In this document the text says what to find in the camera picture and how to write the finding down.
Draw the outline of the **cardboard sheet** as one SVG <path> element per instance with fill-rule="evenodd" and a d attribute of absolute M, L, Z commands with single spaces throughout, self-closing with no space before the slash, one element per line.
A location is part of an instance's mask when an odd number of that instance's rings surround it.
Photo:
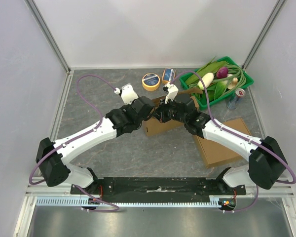
<path fill-rule="evenodd" d="M 188 94 L 191 98 L 193 98 L 194 104 L 198 108 L 199 105 L 196 99 L 194 98 L 194 96 L 192 96 L 193 93 L 202 94 L 203 91 L 198 87 L 194 87 L 187 90 L 179 91 L 177 95 Z M 152 117 L 147 121 L 143 121 L 141 128 L 147 137 L 151 137 L 153 135 L 157 135 L 157 134 L 172 130 L 174 128 L 181 127 L 183 125 L 184 124 L 182 122 L 175 121 L 175 120 L 170 120 L 166 123 L 160 123 L 159 120 Z"/>

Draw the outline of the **brown cardboard box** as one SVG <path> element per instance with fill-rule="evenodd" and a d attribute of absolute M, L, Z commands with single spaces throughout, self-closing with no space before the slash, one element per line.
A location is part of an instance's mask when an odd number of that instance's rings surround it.
<path fill-rule="evenodd" d="M 226 121 L 224 122 L 224 125 L 238 130 L 246 135 L 251 135 L 249 129 L 241 118 Z M 236 152 L 214 141 L 209 141 L 198 136 L 193 136 L 193 139 L 201 154 L 206 168 L 218 167 L 239 160 L 245 161 L 245 159 Z"/>

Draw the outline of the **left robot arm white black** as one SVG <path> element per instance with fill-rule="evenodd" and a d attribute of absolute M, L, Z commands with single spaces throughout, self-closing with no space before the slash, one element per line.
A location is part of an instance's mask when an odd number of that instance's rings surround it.
<path fill-rule="evenodd" d="M 137 130 L 153 114 L 155 104 L 142 96 L 131 104 L 113 109 L 95 124 L 63 139 L 40 141 L 36 163 L 49 187 L 62 183 L 80 186 L 87 194 L 98 190 L 98 181 L 90 168 L 71 164 L 78 155 L 105 141 Z"/>

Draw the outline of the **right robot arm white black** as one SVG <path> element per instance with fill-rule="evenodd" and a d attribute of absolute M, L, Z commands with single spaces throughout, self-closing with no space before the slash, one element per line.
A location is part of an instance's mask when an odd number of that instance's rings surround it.
<path fill-rule="evenodd" d="M 179 94 L 173 100 L 160 99 L 154 117 L 161 123 L 181 122 L 190 134 L 223 145 L 248 162 L 222 172 L 222 178 L 216 182 L 221 194 L 245 184 L 269 190 L 286 169 L 287 162 L 274 138 L 260 139 L 225 126 L 196 108 L 187 94 Z"/>

